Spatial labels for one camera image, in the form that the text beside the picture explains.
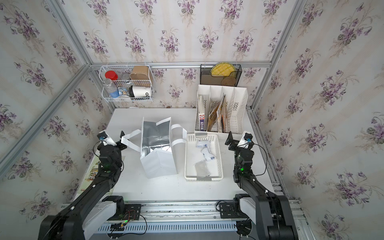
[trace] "wire mesh basket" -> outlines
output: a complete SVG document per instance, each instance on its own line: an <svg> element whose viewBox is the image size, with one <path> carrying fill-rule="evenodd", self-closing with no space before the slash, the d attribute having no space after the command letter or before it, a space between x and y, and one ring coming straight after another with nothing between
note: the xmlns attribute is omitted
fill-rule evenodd
<svg viewBox="0 0 384 240"><path fill-rule="evenodd" d="M102 81L100 74L104 74L107 71L114 71L118 75L118 79L114 80L113 83L120 91L124 91L131 86L138 87L146 87L151 88L151 95L148 97L140 97L140 98L112 98L109 93L104 89L102 90L102 96L107 102L132 102L132 101L153 101L154 87L151 80L131 80L131 79L121 79L124 73L128 75L132 72L135 65L105 65L101 66L99 71L99 79ZM154 81L155 77L153 76L153 72L150 66L148 66L148 76Z"/></svg>

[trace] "red lid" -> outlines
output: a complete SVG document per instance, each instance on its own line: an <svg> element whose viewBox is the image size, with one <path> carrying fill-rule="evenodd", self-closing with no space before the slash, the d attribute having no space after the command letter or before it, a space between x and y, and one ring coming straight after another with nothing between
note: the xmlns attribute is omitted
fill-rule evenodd
<svg viewBox="0 0 384 240"><path fill-rule="evenodd" d="M117 80L118 79L118 75L114 72L114 71L108 71L105 73L105 77L106 78L109 78L111 80Z"/></svg>

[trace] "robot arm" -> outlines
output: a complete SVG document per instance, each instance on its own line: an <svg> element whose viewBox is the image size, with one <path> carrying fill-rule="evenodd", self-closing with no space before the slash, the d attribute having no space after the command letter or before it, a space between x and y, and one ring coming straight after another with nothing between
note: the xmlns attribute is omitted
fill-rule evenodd
<svg viewBox="0 0 384 240"><path fill-rule="evenodd" d="M252 135L244 132L241 141L234 140L229 132L225 142L235 152L233 180L247 194L236 194L234 202L256 224L260 240L298 240L293 215L285 196L268 191L251 170Z"/></svg>
<svg viewBox="0 0 384 240"><path fill-rule="evenodd" d="M121 150L127 148L120 141L113 142L104 131L98 134L98 138L103 144L98 146L100 164L97 175L87 189L68 207L56 216L47 216L42 221L39 240L88 240L103 222L116 211L124 209L122 197L114 196L111 199L113 196L110 196L104 200L112 201L101 203L99 211L93 210L104 194L117 183L122 166Z"/></svg>

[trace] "floral wallpaper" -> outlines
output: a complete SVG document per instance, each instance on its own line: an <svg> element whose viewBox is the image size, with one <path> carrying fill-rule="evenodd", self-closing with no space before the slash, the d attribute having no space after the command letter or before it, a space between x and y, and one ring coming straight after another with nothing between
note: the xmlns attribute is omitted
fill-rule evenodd
<svg viewBox="0 0 384 240"><path fill-rule="evenodd" d="M15 129L17 114L12 116L9 106L1 108L4 129L12 124ZM6 219L1 239L36 239L41 221L73 200L93 158L96 134L110 116L94 84L83 79L0 181L0 209ZM15 231L15 223L23 231Z"/></svg>
<svg viewBox="0 0 384 240"><path fill-rule="evenodd" d="M307 1L256 107L316 239L382 238L383 12L380 0Z"/></svg>
<svg viewBox="0 0 384 240"><path fill-rule="evenodd" d="M0 17L2 157L81 63L45 0L0 0Z"/></svg>
<svg viewBox="0 0 384 240"><path fill-rule="evenodd" d="M105 22L108 16L97 10L93 14L101 14ZM81 62L46 0L0 0L0 15L3 157L78 72ZM93 41L103 44L95 39L98 32L90 33L90 47ZM103 47L95 45L99 56ZM78 179L93 157L95 134L106 127L110 115L93 83L82 80L0 180L0 239L37 239L41 221L56 214L61 203L73 200Z"/></svg>
<svg viewBox="0 0 384 240"><path fill-rule="evenodd" d="M323 2L307 7L308 25L312 18L321 15ZM269 60L295 1L64 0L61 3L76 32L83 36L82 43L92 61L106 63Z"/></svg>
<svg viewBox="0 0 384 240"><path fill-rule="evenodd" d="M118 108L195 108L199 68L153 68L155 93L153 102L116 102ZM238 87L247 88L250 105L266 72L266 68L242 68Z"/></svg>

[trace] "white paper bag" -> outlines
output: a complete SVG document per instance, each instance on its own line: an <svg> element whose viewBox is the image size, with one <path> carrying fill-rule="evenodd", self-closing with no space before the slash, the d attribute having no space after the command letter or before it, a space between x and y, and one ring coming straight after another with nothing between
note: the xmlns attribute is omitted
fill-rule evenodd
<svg viewBox="0 0 384 240"><path fill-rule="evenodd" d="M182 138L174 139L172 130L178 127L182 128ZM140 147L128 140L139 133ZM145 122L143 118L141 130L135 130L121 138L121 143L141 154L141 164L148 178L177 174L172 147L182 142L187 142L187 131L179 124L171 125L171 118L159 122Z"/></svg>

